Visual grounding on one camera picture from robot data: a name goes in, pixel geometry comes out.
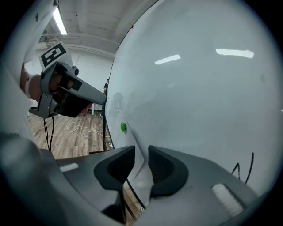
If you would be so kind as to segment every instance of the green dot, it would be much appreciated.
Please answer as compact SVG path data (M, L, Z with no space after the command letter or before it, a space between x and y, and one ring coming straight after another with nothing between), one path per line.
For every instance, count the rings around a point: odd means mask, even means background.
M124 122L121 122L121 130L124 132L126 128L126 124Z

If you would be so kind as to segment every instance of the robotic hand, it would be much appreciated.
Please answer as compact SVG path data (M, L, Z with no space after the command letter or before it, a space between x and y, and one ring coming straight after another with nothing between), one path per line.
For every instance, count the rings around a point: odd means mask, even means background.
M39 57L42 65L40 89L42 95L37 109L30 112L43 118L56 114L76 117L90 103L103 104L106 96L77 77L79 69L73 66L71 55L62 42ZM62 79L58 88L50 92L51 77L59 74Z

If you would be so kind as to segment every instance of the person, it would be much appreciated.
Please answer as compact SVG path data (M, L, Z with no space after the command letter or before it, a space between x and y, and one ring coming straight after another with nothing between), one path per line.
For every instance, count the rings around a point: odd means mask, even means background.
M109 84L109 79L106 80L106 83L104 85L103 93L104 93L105 96L107 96L108 84ZM100 114L101 117L104 117L104 111L105 111L105 103L102 104L102 110L101 110L101 114Z
M108 84L109 84L109 79L106 80L106 83L104 85L103 93L105 96L107 96Z

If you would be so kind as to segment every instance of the white cord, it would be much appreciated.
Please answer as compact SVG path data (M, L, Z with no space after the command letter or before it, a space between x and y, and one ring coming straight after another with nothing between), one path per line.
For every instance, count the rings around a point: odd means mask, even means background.
M70 126L72 123L74 123L76 126L78 126L78 128L76 128L76 129L74 129L74 130L69 130L69 126ZM96 131L94 128L89 128L89 127L81 127L80 125L77 125L75 122L71 122L71 123L68 125L67 129L68 129L70 132L74 132L74 131L76 131L77 129L81 129L82 131L86 131L86 132L96 132L97 134L103 136L102 134L98 133L98 132L103 132L103 131Z

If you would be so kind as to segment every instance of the black gripper pad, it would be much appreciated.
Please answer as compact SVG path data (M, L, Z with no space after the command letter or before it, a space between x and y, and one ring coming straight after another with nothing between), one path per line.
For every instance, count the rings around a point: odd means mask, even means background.
M101 161L94 168L94 175L106 190L122 193L123 184L134 167L134 146Z
M149 167L154 182L150 197L174 194L182 188L189 176L189 171L182 161L151 145L149 146Z

